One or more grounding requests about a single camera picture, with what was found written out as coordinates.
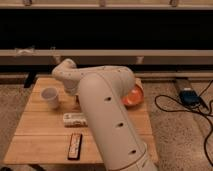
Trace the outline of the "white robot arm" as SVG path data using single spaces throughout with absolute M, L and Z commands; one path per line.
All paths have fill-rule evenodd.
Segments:
M 122 98 L 135 86 L 125 66 L 79 68 L 66 59 L 52 70 L 65 91 L 76 94 L 108 171 L 158 171 L 137 133 Z

